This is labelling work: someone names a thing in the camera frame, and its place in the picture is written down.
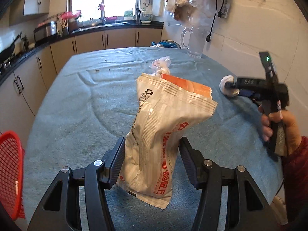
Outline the red sleeve forearm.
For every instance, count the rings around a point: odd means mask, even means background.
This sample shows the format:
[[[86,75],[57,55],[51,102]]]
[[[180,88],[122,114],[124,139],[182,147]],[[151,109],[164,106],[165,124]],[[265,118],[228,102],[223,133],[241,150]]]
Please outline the red sleeve forearm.
[[[307,219],[307,137],[282,159],[285,203],[289,222]]]

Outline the person's right hand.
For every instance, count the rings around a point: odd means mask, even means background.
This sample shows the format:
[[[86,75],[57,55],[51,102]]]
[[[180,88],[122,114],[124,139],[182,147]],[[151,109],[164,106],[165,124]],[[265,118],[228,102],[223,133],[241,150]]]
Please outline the person's right hand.
[[[283,122],[285,126],[285,146],[287,148],[287,155],[294,153],[300,146],[302,136],[298,124],[296,123],[295,116],[288,110],[281,110],[280,112],[270,113],[268,116],[264,114],[264,109],[260,105],[258,110],[262,113],[262,133],[263,140],[269,141],[273,135],[273,130],[270,127],[271,123]]]

